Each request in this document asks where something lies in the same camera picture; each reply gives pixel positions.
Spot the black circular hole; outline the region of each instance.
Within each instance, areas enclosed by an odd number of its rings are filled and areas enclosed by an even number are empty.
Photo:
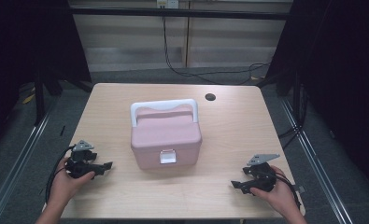
[[[208,93],[205,98],[208,100],[208,101],[214,101],[216,100],[216,95],[213,94],[213,93]]]

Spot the hand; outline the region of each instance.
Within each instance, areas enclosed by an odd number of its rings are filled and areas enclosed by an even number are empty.
[[[56,172],[58,173],[56,174],[50,189],[48,204],[57,203],[65,207],[77,191],[94,178],[94,172],[89,172],[77,179],[71,177],[64,169],[67,160],[68,158],[62,159],[56,168]]]
[[[283,171],[276,166],[271,165],[271,168],[277,173],[284,175]],[[251,188],[251,193],[267,201],[277,212],[279,212],[289,223],[306,223],[303,215],[299,211],[297,204],[289,186],[283,181],[277,179],[275,187],[266,192],[261,189]]]

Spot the wall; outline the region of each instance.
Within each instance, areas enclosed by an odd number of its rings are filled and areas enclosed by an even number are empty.
[[[71,0],[72,6],[156,7],[156,0]],[[291,0],[179,1],[179,8],[289,12]],[[91,72],[165,68],[159,17],[75,15]],[[272,60],[284,21],[166,18],[174,67],[248,66]]]

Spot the wooden table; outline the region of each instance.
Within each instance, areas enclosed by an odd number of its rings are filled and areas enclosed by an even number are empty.
[[[208,101],[213,93],[216,100]],[[130,105],[134,102],[192,98],[199,106],[203,136],[193,166],[140,170],[131,150]],[[94,163],[113,168],[84,186],[63,218],[270,218],[280,217],[266,202],[234,189],[247,181],[242,168],[254,154],[279,153],[270,161],[294,183],[260,89],[256,87],[97,84],[72,144],[95,146]]]

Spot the white handle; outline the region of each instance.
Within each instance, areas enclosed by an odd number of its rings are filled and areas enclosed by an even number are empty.
[[[168,100],[168,101],[151,101],[151,102],[138,102],[131,105],[131,120],[132,127],[137,127],[137,118],[135,111],[140,107],[148,107],[156,110],[168,110],[173,109],[179,105],[191,105],[192,106],[192,120],[198,122],[198,104],[193,99],[183,100]]]

